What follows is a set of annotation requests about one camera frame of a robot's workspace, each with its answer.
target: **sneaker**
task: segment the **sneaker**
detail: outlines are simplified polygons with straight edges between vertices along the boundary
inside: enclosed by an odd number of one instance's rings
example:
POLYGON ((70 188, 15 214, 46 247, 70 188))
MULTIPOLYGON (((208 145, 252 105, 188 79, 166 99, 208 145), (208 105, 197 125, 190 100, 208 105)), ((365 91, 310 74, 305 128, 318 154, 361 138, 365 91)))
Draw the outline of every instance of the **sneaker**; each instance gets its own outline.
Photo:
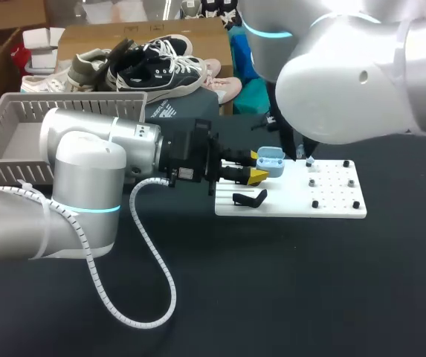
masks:
POLYGON ((207 76, 203 87, 214 91, 218 95, 219 105, 230 102, 237 97, 242 90, 241 81, 237 78, 212 78, 207 76))
POLYGON ((107 71, 106 84, 111 90, 116 91, 117 74, 139 65, 148 58, 191 56, 192 53, 193 44, 185 36, 169 35, 153 39, 145 45, 127 51, 120 60, 113 62, 107 71))
POLYGON ((61 93, 65 91, 68 69, 50 76, 24 76, 21 93, 61 93))
POLYGON ((69 68, 65 91, 93 91, 97 74, 108 62, 111 50, 95 50, 76 54, 69 68))
POLYGON ((207 76, 206 65, 195 57, 152 57, 117 75, 118 91, 145 91, 147 103, 193 93, 207 76))
POLYGON ((181 2, 182 19, 199 19, 204 17, 201 13, 201 0, 183 0, 181 2))
POLYGON ((219 15, 220 0, 201 0, 204 17, 217 17, 219 15))
POLYGON ((217 59, 205 59, 204 63, 206 64, 207 75, 212 78, 218 77, 219 72, 221 71, 221 63, 217 59))
POLYGON ((241 16, 237 12, 237 0, 221 0, 219 13, 227 30, 230 30, 233 26, 242 25, 241 16))

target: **red object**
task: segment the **red object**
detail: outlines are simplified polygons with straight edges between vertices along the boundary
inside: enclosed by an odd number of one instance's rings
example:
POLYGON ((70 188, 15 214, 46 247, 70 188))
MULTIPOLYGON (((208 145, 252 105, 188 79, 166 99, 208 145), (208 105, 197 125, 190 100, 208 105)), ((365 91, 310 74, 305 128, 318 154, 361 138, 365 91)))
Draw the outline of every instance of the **red object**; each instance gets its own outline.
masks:
POLYGON ((28 76, 29 73, 26 72, 25 66, 31 58, 31 51, 26 49, 23 44, 19 44, 11 49, 11 58, 13 59, 16 67, 19 68, 21 77, 28 76))

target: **white spiral cable wrap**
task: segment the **white spiral cable wrap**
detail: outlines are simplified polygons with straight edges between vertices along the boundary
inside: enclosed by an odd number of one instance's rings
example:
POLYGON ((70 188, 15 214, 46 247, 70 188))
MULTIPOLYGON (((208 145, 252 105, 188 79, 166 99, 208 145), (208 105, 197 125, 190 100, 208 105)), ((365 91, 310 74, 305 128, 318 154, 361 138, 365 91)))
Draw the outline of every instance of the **white spiral cable wrap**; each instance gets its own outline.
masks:
MULTIPOLYGON (((63 216, 65 219, 68 220, 72 228, 75 230, 77 236, 79 237, 80 243, 82 244, 82 247, 84 250, 85 258, 87 259, 88 269, 91 273, 95 288, 97 289, 97 292, 100 298, 102 299, 103 304, 106 306, 106 308, 110 311, 110 313, 116 319, 118 319, 120 322, 124 323, 125 325, 134 327, 136 329, 153 329, 155 327, 159 327, 160 325, 164 324, 170 319, 176 307, 176 287, 175 287, 175 283, 173 282, 173 278, 166 264, 164 263, 163 259, 161 259, 160 254, 155 249, 155 246, 153 245, 152 241, 148 237, 148 234, 145 232, 145 228, 143 228, 138 218, 137 211, 135 210, 135 197, 137 196, 138 191, 142 187, 148 184, 161 184, 163 186, 168 186, 168 181, 163 178, 151 178, 151 179, 148 178, 140 182, 137 186, 135 186, 135 188, 132 191, 132 194, 130 195, 130 211, 132 212, 132 217, 135 221, 135 224, 137 225, 141 235, 145 239, 146 244, 149 246, 155 259, 158 261, 158 264, 160 264, 161 269, 165 273, 168 279, 168 284, 170 285, 170 291, 171 291, 171 303, 167 313, 162 318, 159 318, 156 321, 148 322, 148 323, 133 321, 127 318, 126 316, 122 315, 122 313, 115 308, 115 306, 110 301, 109 297, 107 296, 102 286, 102 282, 100 281, 99 274, 97 273, 97 269, 95 268, 91 247, 88 244, 88 240, 87 240, 87 237, 85 236, 84 230, 80 226, 79 222, 75 219, 76 214, 69 210, 66 210, 62 205, 56 202, 52 202, 50 199, 45 199, 45 201, 49 204, 49 207, 52 210, 55 210, 57 213, 59 213, 61 216, 63 216)), ((17 187, 0 186, 0 191, 12 193, 14 195, 25 197, 27 199, 31 199, 39 203, 41 203, 42 199, 44 198, 42 197, 42 195, 40 196, 39 194, 34 193, 32 191, 23 190, 22 188, 17 188, 17 187)))

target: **black sneaker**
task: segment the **black sneaker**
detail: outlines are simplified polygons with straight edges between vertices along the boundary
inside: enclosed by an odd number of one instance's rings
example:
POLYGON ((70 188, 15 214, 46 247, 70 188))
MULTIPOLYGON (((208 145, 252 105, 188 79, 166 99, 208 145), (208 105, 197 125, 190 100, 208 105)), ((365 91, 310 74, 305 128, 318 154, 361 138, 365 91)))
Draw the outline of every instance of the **black sneaker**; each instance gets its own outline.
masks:
POLYGON ((145 91, 147 103, 193 93, 206 80, 207 68, 195 57, 152 57, 117 75, 118 91, 145 91))
POLYGON ((219 15, 227 30, 242 25, 241 16, 237 11, 237 0, 220 0, 219 15))
POLYGON ((106 84, 117 90, 117 74, 128 68, 133 68, 147 58, 157 56, 191 56, 193 44, 182 35, 169 35, 153 39, 145 45, 128 50, 117 62, 113 62, 106 75, 106 84))
POLYGON ((217 17, 219 16, 219 2, 221 0, 201 0, 203 5, 204 17, 217 17))

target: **robotic arm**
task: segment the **robotic arm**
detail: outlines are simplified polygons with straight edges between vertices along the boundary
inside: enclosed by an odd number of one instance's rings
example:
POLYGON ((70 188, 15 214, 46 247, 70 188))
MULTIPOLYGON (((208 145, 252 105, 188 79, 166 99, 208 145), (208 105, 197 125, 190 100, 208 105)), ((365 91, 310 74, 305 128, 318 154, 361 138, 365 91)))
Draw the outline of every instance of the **robotic arm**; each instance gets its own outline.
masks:
POLYGON ((247 0, 240 10, 255 68, 277 82, 301 134, 348 144, 426 132, 425 0, 247 0))
MULTIPOLYGON (((124 182, 161 174, 170 187, 178 180, 206 180, 213 195, 219 179, 247 185, 268 176, 255 169, 255 152, 222 147, 207 120, 165 138, 154 124, 52 109, 43 120, 39 148, 54 168, 52 202, 75 215, 93 257, 114 245, 124 182), (243 168, 222 167, 223 159, 243 168)), ((46 218, 39 202, 16 195, 16 188, 0 187, 0 260, 85 258, 69 222, 56 213, 48 215, 49 222, 46 218)))

